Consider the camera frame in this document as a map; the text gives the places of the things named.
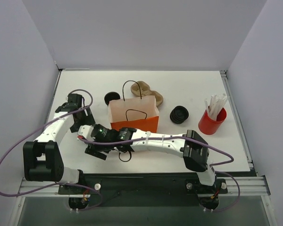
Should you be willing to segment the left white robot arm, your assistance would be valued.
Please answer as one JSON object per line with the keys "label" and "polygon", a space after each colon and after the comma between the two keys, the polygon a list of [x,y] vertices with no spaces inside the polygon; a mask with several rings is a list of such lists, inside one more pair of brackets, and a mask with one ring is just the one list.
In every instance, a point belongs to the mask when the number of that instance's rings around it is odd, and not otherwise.
{"label": "left white robot arm", "polygon": [[67,101],[55,110],[52,122],[42,134],[23,146],[26,180],[70,183],[69,187],[75,193],[85,191],[86,181],[80,178],[80,170],[64,166],[59,144],[68,131],[81,136],[82,129],[89,129],[94,124],[90,107],[84,106],[84,97],[68,94]]}

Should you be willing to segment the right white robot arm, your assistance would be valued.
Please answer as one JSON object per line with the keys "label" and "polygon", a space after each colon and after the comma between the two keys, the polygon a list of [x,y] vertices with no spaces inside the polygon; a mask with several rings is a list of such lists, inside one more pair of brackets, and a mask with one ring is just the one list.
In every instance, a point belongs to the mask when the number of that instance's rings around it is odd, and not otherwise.
{"label": "right white robot arm", "polygon": [[216,187],[214,169],[210,166],[207,142],[195,131],[168,135],[135,128],[107,129],[100,124],[83,125],[78,136],[88,145],[85,153],[105,160],[112,151],[129,153],[154,151],[183,158],[185,167],[197,173],[200,188],[210,192]]}

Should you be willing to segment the orange paper bag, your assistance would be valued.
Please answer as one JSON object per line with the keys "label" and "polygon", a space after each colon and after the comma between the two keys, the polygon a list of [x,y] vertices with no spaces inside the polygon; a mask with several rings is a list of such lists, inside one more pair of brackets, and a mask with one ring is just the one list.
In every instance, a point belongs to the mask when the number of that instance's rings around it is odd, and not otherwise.
{"label": "orange paper bag", "polygon": [[143,96],[140,84],[138,96],[111,100],[108,104],[108,118],[112,129],[135,128],[156,133],[158,130],[159,110],[156,106],[155,96]]}

